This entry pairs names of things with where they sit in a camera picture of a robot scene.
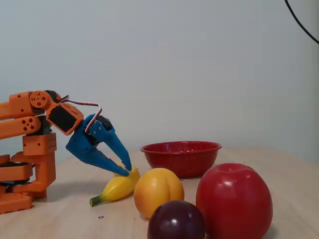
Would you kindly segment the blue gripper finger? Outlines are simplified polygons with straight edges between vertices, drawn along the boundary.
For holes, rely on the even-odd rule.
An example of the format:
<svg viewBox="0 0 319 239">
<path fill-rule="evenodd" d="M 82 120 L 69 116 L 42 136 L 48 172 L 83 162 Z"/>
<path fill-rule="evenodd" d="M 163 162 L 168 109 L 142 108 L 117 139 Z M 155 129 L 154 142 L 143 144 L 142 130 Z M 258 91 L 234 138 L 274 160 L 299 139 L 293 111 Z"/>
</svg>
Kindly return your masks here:
<svg viewBox="0 0 319 239">
<path fill-rule="evenodd" d="M 130 156 L 115 133 L 109 120 L 96 120 L 89 129 L 90 134 L 98 141 L 104 142 L 119 157 L 127 171 L 132 170 Z"/>
<path fill-rule="evenodd" d="M 97 149 L 85 150 L 83 152 L 82 162 L 122 176 L 129 175 L 126 169 L 116 164 Z"/>
</svg>

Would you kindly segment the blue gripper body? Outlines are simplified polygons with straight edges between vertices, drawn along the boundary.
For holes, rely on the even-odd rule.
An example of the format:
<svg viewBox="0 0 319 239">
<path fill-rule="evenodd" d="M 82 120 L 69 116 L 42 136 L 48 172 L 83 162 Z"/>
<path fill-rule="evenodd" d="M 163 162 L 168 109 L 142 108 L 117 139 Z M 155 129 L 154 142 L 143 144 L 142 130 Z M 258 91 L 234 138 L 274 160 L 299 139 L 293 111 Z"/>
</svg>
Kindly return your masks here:
<svg viewBox="0 0 319 239">
<path fill-rule="evenodd" d="M 85 128 L 93 116 L 94 114 L 87 116 L 74 130 L 66 149 L 86 164 L 101 164 L 100 153 L 96 148 L 99 141 L 85 132 Z"/>
</svg>

